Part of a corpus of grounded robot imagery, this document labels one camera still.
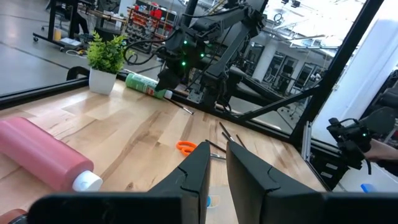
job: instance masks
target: concrete floor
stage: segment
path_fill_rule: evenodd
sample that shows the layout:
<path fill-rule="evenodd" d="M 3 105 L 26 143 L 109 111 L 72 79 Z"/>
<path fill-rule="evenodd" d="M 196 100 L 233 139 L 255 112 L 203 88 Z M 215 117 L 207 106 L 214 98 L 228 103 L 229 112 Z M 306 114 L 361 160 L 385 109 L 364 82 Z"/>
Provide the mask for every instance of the concrete floor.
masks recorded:
<path fill-rule="evenodd" d="M 44 10 L 46 4 L 47 0 L 0 0 L 0 95 L 63 83 L 70 67 L 88 68 L 84 58 L 60 52 L 58 46 L 44 40 L 33 41 L 33 32 L 47 35 L 47 30 L 40 30 L 49 20 L 49 13 Z M 93 30 L 95 19 L 88 18 L 88 23 Z M 144 55 L 139 57 L 139 61 L 145 59 Z M 160 63 L 151 60 L 144 65 L 125 68 L 138 72 L 156 65 Z M 159 69 L 142 74 L 156 79 Z M 230 104 L 240 112 L 259 108 L 237 98 L 233 98 Z M 262 115 L 259 119 L 279 126 L 287 133 L 292 132 L 295 124 L 289 121 L 289 114 L 281 110 Z"/>

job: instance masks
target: orange scissors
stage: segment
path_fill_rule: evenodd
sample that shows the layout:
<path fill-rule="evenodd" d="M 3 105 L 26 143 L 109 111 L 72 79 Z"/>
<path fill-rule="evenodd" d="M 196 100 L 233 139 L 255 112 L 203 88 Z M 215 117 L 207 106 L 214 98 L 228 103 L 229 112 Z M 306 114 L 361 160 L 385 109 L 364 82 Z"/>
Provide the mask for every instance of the orange scissors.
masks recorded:
<path fill-rule="evenodd" d="M 189 156 L 197 148 L 197 145 L 190 141 L 179 141 L 175 147 L 177 147 L 184 156 Z M 211 153 L 210 156 L 217 159 L 226 159 L 215 153 Z"/>

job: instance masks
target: white bottle cap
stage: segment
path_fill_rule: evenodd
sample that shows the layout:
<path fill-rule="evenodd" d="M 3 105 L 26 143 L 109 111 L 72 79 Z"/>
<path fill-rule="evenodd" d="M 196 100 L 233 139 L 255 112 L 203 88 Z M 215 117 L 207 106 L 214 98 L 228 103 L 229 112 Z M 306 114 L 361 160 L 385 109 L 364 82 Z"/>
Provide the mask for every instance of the white bottle cap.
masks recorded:
<path fill-rule="evenodd" d="M 84 171 L 73 181 L 72 188 L 77 192 L 99 191 L 103 181 L 91 171 Z"/>
<path fill-rule="evenodd" d="M 171 100 L 173 96 L 173 92 L 170 90 L 166 90 L 165 94 L 164 94 L 164 98 Z"/>

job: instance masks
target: white flower pot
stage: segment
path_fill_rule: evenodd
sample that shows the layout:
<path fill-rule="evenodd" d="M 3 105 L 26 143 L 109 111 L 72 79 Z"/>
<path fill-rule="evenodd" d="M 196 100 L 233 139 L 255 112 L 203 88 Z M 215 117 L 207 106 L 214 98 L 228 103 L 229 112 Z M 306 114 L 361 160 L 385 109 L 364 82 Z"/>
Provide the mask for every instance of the white flower pot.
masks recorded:
<path fill-rule="evenodd" d="M 109 95 L 112 92 L 115 81 L 115 74 L 102 72 L 92 68 L 90 69 L 90 77 L 88 78 L 88 83 L 90 86 L 90 90 L 95 93 Z"/>

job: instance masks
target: green leaves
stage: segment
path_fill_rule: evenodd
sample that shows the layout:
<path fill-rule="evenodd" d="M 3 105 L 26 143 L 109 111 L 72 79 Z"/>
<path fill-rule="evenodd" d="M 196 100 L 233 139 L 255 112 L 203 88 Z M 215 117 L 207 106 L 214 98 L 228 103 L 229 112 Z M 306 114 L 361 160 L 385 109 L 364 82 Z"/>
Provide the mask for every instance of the green leaves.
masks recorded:
<path fill-rule="evenodd" d="M 97 32 L 94 32 L 94 41 L 90 42 L 87 52 L 88 65 L 94 69 L 118 73 L 124 65 L 123 52 L 126 49 L 122 43 L 124 35 L 114 36 L 113 40 L 103 42 Z"/>

